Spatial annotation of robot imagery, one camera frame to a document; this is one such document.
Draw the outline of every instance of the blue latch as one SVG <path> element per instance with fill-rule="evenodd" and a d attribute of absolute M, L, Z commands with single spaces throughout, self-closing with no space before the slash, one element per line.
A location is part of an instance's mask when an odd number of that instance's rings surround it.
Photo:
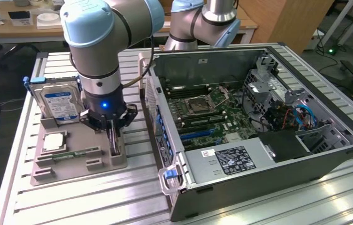
<path fill-rule="evenodd" d="M 173 169 L 173 170 L 167 170 L 165 173 L 164 173 L 164 178 L 165 178 L 165 180 L 167 180 L 167 179 L 171 179 L 171 178 L 175 178 L 175 177 L 177 177 L 176 169 Z"/>
<path fill-rule="evenodd" d="M 45 77 L 33 77 L 30 83 L 45 83 Z"/>
<path fill-rule="evenodd" d="M 23 87 L 25 87 L 25 89 L 26 89 L 27 92 L 30 92 L 30 94 L 31 94 L 30 87 L 29 87 L 29 78 L 27 78 L 26 76 L 23 77 L 22 82 L 23 82 Z"/>

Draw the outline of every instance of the small circuit board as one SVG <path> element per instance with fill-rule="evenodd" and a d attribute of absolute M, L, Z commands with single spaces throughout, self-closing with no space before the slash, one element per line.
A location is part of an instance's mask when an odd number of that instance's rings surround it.
<path fill-rule="evenodd" d="M 240 141 L 256 135 L 248 116 L 223 86 L 189 88 L 181 98 L 171 91 L 167 102 L 185 150 Z"/>

